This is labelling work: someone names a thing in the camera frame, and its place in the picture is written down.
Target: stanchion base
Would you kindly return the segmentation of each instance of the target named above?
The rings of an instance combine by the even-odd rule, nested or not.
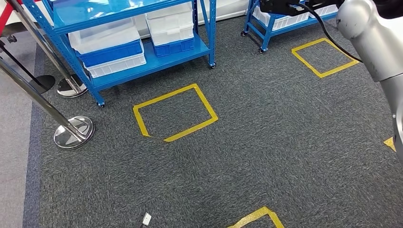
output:
[[[86,138],[79,141],[63,126],[59,126],[53,137],[56,145],[65,150],[73,150],[80,146],[83,146],[91,139],[94,134],[95,127],[92,121],[86,116],[76,116],[68,120],[73,126],[75,126]]]
[[[41,85],[38,85],[34,80],[31,80],[29,84],[40,94],[50,90],[55,84],[55,78],[51,75],[41,75],[36,77],[36,79],[41,83]]]
[[[79,89],[80,91],[78,93],[76,93],[74,91],[74,89],[72,89],[70,87],[70,85],[67,83],[67,81],[65,79],[63,79],[58,84],[58,94],[60,94],[62,97],[66,97],[66,98],[78,97],[78,96],[83,95],[88,90],[86,85],[83,82],[81,82],[80,78],[76,74],[73,74],[71,76],[77,82],[77,84],[80,88]]]

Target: stanchion post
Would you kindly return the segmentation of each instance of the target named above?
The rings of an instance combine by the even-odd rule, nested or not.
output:
[[[18,1],[7,0],[7,2],[10,3],[15,13],[17,14],[18,18],[21,20],[22,24],[26,27],[28,32],[30,32],[30,34],[33,36],[33,38],[36,40],[36,42],[39,44],[42,50],[46,53],[46,55],[49,57],[49,59],[52,61],[52,63],[56,66],[56,68],[60,71],[60,73],[64,77],[64,79],[60,81],[58,85],[58,93],[61,96],[68,98],[78,97],[84,94],[87,91],[85,85],[81,81],[79,81],[78,77],[72,77],[70,75],[67,68],[57,57],[56,53],[49,46],[45,38],[39,32],[34,22],[31,21],[31,19],[26,14],[23,7],[18,3]],[[66,91],[66,89],[64,88],[66,86],[70,86],[71,89],[69,88]]]
[[[0,68],[35,101],[47,114],[52,116],[60,127],[55,132],[54,141],[57,146],[72,150],[84,145],[94,134],[92,121],[85,116],[66,119],[51,103],[40,95],[20,74],[12,69],[3,59]]]
[[[55,78],[51,75],[41,75],[39,77],[34,77],[28,69],[25,68],[5,47],[3,41],[0,40],[0,49],[6,53],[6,55],[11,58],[32,80],[29,84],[36,89],[40,94],[50,90],[55,84]]]

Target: carpet floor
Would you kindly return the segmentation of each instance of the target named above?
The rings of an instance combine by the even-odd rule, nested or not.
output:
[[[291,53],[323,38],[319,25],[276,36],[259,54],[260,39],[240,36],[244,19],[217,23],[215,69],[199,58],[115,86],[101,92],[104,108],[89,93],[47,92],[66,117],[90,117],[96,132],[85,146],[60,150],[57,124],[39,115],[31,178],[40,185],[28,191],[39,199],[26,199],[25,227],[131,228],[148,212],[151,228],[225,228],[263,206],[288,228],[403,227],[403,169],[383,144],[393,135],[390,111],[364,65],[319,78]],[[318,47],[299,54],[321,72],[349,61]],[[42,66],[58,76],[47,58]],[[152,136],[144,137],[133,106],[193,83],[219,119],[164,142],[210,118],[189,90],[139,109]],[[246,227],[274,225],[261,218]]]

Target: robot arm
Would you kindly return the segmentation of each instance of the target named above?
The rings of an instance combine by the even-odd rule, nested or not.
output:
[[[295,16],[299,0],[260,0],[262,12]],[[372,79],[379,82],[391,108],[394,146],[403,162],[403,0],[306,0],[315,10],[339,7],[337,27],[351,41]]]

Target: blue metal shelf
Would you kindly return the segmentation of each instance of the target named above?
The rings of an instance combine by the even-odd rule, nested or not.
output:
[[[194,49],[170,54],[168,56],[157,57],[154,53],[152,42],[144,43],[144,55],[147,64],[137,66],[110,75],[96,77],[92,80],[94,88],[98,91],[112,86],[128,82],[130,80],[143,77],[159,70],[172,67],[174,65],[202,57],[209,53],[210,49],[203,43],[198,35],[194,36]]]
[[[65,34],[189,1],[57,0],[53,2],[54,31]]]
[[[210,0],[210,13],[207,17],[204,2],[201,2],[204,23],[208,37],[208,45],[205,45],[198,36],[198,0],[43,0],[46,10],[54,21],[50,25],[46,17],[40,11],[34,0],[22,0],[31,14],[37,20],[49,39],[62,54],[74,72],[86,85],[88,91],[96,99],[98,105],[104,105],[105,101],[99,91],[144,75],[172,67],[176,64],[189,61],[204,55],[208,55],[208,63],[215,66],[215,22],[216,0]],[[80,61],[77,59],[74,49],[70,46],[67,33],[101,25],[104,23],[125,19],[135,15],[159,10],[169,6],[185,2],[193,5],[193,31],[195,33],[195,48],[182,53],[172,54],[166,57],[156,57],[151,43],[144,44],[144,54],[147,63],[122,72],[99,78],[90,78],[86,75]]]
[[[267,46],[269,45],[269,41],[270,38],[273,36],[277,36],[286,32],[290,32],[292,30],[298,29],[298,28],[302,28],[308,25],[313,25],[315,23],[317,23],[317,19],[316,18],[311,18],[309,17],[308,20],[302,21],[300,23],[294,24],[294,25],[290,25],[284,28],[280,28],[278,30],[272,31],[273,25],[274,25],[274,21],[275,21],[275,14],[270,14],[270,21],[269,21],[269,25],[266,26],[265,24],[263,24],[263,22],[261,22],[259,19],[257,19],[256,17],[254,17],[252,15],[253,11],[255,10],[257,4],[259,3],[259,1],[255,1],[255,0],[249,0],[249,6],[248,6],[248,13],[246,15],[246,21],[245,21],[245,27],[243,32],[248,33],[249,29],[252,29],[260,38],[263,39],[263,43],[262,46],[260,47],[261,51],[265,52],[267,51]],[[335,18],[337,16],[337,12],[335,13],[330,13],[324,16],[321,16],[322,20],[328,20],[328,19],[332,19]],[[265,34],[262,34],[253,24],[252,24],[252,20],[256,21],[262,28],[264,28],[264,30],[266,31]]]

